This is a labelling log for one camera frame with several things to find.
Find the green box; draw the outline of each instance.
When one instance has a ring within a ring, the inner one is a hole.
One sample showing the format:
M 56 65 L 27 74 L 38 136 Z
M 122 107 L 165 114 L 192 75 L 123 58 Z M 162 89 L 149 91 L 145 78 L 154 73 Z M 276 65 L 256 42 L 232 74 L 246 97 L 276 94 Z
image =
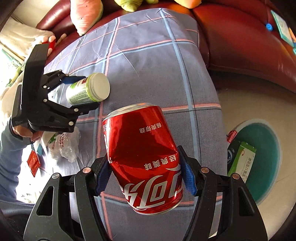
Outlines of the green box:
M 232 173 L 238 173 L 246 182 L 255 158 L 256 148 L 246 142 L 241 142 L 228 176 Z

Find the can lid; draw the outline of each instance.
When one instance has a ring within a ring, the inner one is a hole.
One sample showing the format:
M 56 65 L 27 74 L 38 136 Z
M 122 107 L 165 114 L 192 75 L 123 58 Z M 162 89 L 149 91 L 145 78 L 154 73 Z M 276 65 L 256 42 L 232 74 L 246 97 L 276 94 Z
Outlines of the can lid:
M 138 103 L 138 104 L 128 105 L 128 106 L 125 106 L 120 109 L 112 111 L 109 115 L 107 115 L 107 117 L 104 120 L 107 120 L 113 116 L 121 115 L 124 113 L 128 113 L 128 112 L 131 112 L 134 110 L 143 109 L 143 108 L 150 107 L 150 106 L 155 106 L 155 105 L 153 105 L 151 103 Z
M 103 73 L 94 73 L 89 79 L 89 97 L 93 101 L 102 101 L 107 99 L 110 94 L 110 83 Z

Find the blue gripper pad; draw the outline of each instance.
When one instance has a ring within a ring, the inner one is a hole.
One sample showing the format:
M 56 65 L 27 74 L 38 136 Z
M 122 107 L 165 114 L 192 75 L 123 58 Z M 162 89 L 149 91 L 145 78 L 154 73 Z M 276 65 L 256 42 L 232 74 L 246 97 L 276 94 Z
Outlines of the blue gripper pad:
M 85 76 L 66 76 L 63 79 L 63 83 L 64 84 L 74 84 L 77 81 L 83 80 L 85 79 Z
M 195 185 L 195 176 L 193 174 L 193 171 L 191 170 L 191 167 L 186 162 L 186 159 L 181 154 L 181 152 L 179 152 L 179 159 L 182 171 L 182 178 L 185 183 L 185 187 L 193 196 L 195 196 L 197 194 L 197 188 Z
M 96 193 L 100 195 L 101 192 L 105 191 L 109 178 L 111 176 L 112 169 L 109 162 L 105 162 L 102 166 L 101 171 L 97 176 Z

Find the coca-cola can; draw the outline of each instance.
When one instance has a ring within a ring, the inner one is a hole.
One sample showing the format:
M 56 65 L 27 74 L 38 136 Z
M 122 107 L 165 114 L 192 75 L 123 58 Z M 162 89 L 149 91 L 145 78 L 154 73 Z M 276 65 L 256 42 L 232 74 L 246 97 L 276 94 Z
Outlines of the coca-cola can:
M 183 196 L 179 154 L 161 108 L 149 103 L 120 108 L 103 121 L 103 131 L 128 204 L 141 214 L 178 206 Z

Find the teal bin liner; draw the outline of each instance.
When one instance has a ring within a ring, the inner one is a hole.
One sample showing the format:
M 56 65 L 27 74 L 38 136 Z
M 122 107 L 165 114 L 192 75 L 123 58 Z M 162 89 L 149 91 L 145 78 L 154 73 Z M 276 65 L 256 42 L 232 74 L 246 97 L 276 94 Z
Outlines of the teal bin liner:
M 279 170 L 279 142 L 272 129 L 263 123 L 252 123 L 244 127 L 234 139 L 245 141 L 257 149 L 246 185 L 259 204 L 272 188 Z

